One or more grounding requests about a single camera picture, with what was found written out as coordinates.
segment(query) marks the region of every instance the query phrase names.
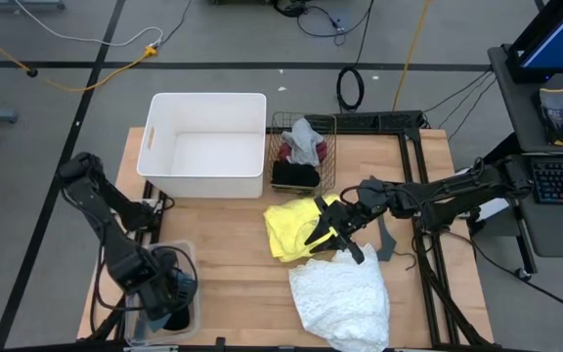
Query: floor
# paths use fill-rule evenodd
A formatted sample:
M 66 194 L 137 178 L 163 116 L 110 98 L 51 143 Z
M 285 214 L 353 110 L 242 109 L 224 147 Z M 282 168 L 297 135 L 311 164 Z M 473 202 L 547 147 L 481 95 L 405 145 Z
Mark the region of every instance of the floor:
M 36 15 L 65 34 L 106 35 L 122 41 L 150 25 L 168 30 L 187 2 L 65 3 L 64 11 L 39 8 Z M 348 27 L 362 17 L 368 0 L 315 3 Z M 408 74 L 398 109 L 427 109 L 479 76 L 488 63 L 486 50 L 514 40 L 537 13 L 536 3 L 434 1 L 412 60 L 417 65 Z M 422 6 L 422 0 L 375 1 L 361 59 L 370 64 L 362 71 L 367 94 L 361 110 L 392 109 Z M 318 15 L 305 20 L 311 30 L 330 30 Z M 20 116 L 17 124 L 0 124 L 0 348 L 70 342 L 76 336 L 97 241 L 80 214 L 50 193 L 61 158 L 80 151 L 97 154 L 113 180 L 128 128 L 145 123 L 151 98 L 158 92 L 260 92 L 267 96 L 268 116 L 281 110 L 336 111 L 337 72 L 340 63 L 355 61 L 360 39 L 360 30 L 349 34 L 341 47 L 331 39 L 308 37 L 294 20 L 260 0 L 225 0 L 220 6 L 194 0 L 184 26 L 150 60 L 171 65 L 134 68 L 93 93 L 53 89 L 29 79 L 0 56 L 0 108 L 15 109 Z M 19 59 L 32 62 L 41 77 L 69 86 L 83 87 L 98 76 L 105 77 L 140 56 L 144 45 L 154 40 L 155 34 L 147 33 L 130 46 L 100 50 L 95 44 L 55 38 L 14 8 L 0 11 L 0 44 Z M 357 94 L 346 78 L 343 90 L 349 100 Z M 444 124 L 450 134 L 477 94 Z M 432 125 L 439 125 L 457 103 L 455 99 L 431 111 Z M 455 166 L 469 165 L 510 132 L 494 85 L 451 140 Z M 516 268 L 521 264 L 515 239 L 504 237 L 516 229 L 509 215 L 493 219 L 478 241 L 499 263 Z M 29 271 L 29 259 L 34 257 Z M 537 258 L 537 263 L 541 272 L 533 282 L 563 297 L 563 259 Z M 563 351 L 563 306 L 483 260 L 478 268 L 499 343 Z M 18 274 L 28 277 L 26 287 L 16 287 L 24 289 L 24 295 L 20 301 L 9 302 Z M 10 309 L 4 315 L 7 304 Z

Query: computer monitor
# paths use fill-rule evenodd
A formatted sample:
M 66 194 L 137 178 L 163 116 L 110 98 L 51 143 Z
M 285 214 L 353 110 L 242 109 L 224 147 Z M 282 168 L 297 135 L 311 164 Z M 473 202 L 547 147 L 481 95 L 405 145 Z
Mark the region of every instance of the computer monitor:
M 516 82 L 544 82 L 563 73 L 563 0 L 551 0 L 508 49 Z

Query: red cloth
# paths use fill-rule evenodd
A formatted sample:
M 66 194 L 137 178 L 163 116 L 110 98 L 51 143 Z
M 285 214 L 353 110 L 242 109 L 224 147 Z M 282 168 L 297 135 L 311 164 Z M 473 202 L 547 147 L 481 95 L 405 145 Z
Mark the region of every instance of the red cloth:
M 280 147 L 280 151 L 278 152 L 278 160 L 279 161 L 288 161 L 288 157 L 290 156 L 291 147 L 288 143 L 284 143 Z M 317 144 L 317 155 L 319 156 L 319 162 L 323 162 L 327 157 L 327 142 L 322 141 Z

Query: bin handle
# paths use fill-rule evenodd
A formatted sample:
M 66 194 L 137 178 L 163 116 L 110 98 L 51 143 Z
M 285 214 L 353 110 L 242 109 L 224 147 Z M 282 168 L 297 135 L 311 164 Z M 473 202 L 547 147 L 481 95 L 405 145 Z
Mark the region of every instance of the bin handle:
M 155 136 L 155 128 L 151 128 L 149 131 L 149 137 L 147 138 L 147 149 L 151 150 L 153 146 L 153 137 Z

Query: white cloth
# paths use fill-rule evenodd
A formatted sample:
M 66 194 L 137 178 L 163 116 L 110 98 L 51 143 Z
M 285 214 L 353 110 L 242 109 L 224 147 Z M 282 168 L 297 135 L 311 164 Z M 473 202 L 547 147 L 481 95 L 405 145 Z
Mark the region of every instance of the white cloth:
M 288 162 L 319 166 L 317 144 L 324 138 L 312 129 L 308 120 L 298 119 L 292 124 L 292 132 L 282 132 L 281 137 L 290 146 Z
M 358 265 L 348 250 L 331 262 L 310 259 L 290 270 L 290 288 L 303 328 L 342 352 L 381 352 L 388 347 L 388 292 L 377 255 L 362 248 Z

